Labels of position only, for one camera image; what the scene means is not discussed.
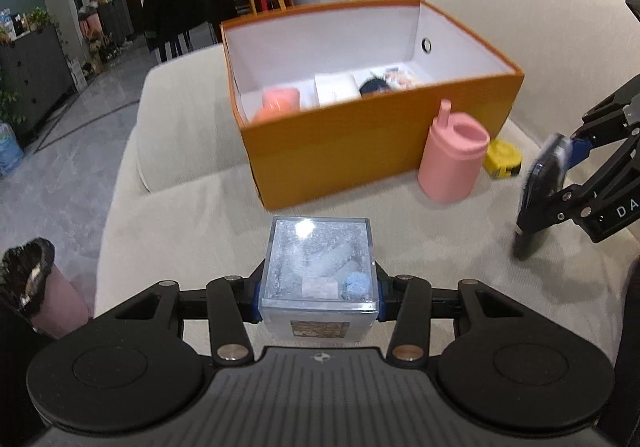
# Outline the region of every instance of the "beige sofa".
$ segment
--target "beige sofa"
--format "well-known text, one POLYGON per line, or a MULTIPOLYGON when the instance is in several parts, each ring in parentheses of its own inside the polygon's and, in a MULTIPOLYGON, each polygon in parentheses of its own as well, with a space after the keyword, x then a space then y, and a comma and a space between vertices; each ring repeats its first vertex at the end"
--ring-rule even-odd
MULTIPOLYGON (((551 132, 571 132, 581 114, 640 72, 640 26, 624 0, 428 0, 476 30, 526 72, 501 136, 524 155, 524 169, 551 132)), ((573 171, 581 181, 596 156, 573 171)), ((638 241, 622 231, 594 245, 576 225, 553 228, 545 247, 509 257, 519 178, 481 175, 470 198, 440 207, 415 173, 284 210, 285 214, 370 218, 375 258, 392 275, 436 287, 480 279, 597 344, 614 358, 620 294, 638 241)), ((249 275, 264 257, 272 214, 257 197, 229 107, 225 59, 214 46, 153 69, 127 145, 98 266, 101 313, 161 279, 183 289, 249 275)), ((257 353, 274 343, 248 325, 257 353)), ((386 349, 392 323, 373 326, 366 345, 386 349)), ((452 339, 434 322, 431 353, 452 339)), ((208 351, 204 323, 185 340, 208 351)))

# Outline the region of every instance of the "black trash bag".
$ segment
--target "black trash bag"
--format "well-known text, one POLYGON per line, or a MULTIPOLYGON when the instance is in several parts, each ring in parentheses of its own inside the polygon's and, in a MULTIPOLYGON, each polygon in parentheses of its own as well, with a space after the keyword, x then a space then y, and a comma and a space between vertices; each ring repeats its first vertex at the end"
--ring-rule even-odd
POLYGON ((40 312, 55 255, 53 244, 37 237, 2 256, 0 296, 28 319, 40 312))

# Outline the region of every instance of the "sofa seat cushion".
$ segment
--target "sofa seat cushion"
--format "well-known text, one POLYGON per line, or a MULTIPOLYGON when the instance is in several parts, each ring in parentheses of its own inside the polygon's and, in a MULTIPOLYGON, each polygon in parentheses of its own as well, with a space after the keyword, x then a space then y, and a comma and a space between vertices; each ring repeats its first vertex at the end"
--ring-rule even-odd
MULTIPOLYGON (((501 138, 522 151, 526 171, 538 147, 510 121, 501 138)), ((149 193, 139 182, 125 185, 136 167, 135 139, 134 130, 104 230, 97 312, 162 279, 198 289, 225 275, 251 274, 264 258, 273 215, 258 199, 249 165, 149 193)), ((418 275, 445 288, 455 288, 460 279, 479 279, 613 359, 621 328, 620 292, 638 242, 623 231, 594 245, 566 222, 551 229, 545 246, 529 260, 510 259, 525 176, 492 180, 481 172, 468 199, 443 207, 427 199, 410 172, 281 213, 370 218, 374 257, 390 275, 418 275)), ((263 325, 247 328, 257 352, 277 343, 263 325)), ((375 323, 364 344, 385 351, 392 328, 393 323, 375 323)), ((431 354, 439 353, 453 339, 450 322, 434 321, 431 336, 431 354)), ((184 338, 198 352, 209 352, 204 322, 187 323, 184 338)))

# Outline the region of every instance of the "bottle spout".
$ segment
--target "bottle spout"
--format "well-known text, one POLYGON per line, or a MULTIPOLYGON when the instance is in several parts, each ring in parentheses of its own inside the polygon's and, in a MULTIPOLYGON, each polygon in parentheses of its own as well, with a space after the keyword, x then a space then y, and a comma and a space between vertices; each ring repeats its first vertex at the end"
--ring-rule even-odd
POLYGON ((442 100, 440 102, 440 111, 436 119, 436 125, 441 128, 446 128, 449 123, 449 114, 451 113, 451 101, 442 100))

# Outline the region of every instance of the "blue pom-pom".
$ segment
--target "blue pom-pom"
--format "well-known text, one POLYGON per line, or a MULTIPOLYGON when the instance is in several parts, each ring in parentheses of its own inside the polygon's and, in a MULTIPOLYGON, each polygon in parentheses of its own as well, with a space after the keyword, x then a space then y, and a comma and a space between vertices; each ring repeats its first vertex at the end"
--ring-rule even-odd
POLYGON ((362 299, 371 290, 371 277, 363 272, 352 272, 344 280, 343 299, 362 299))

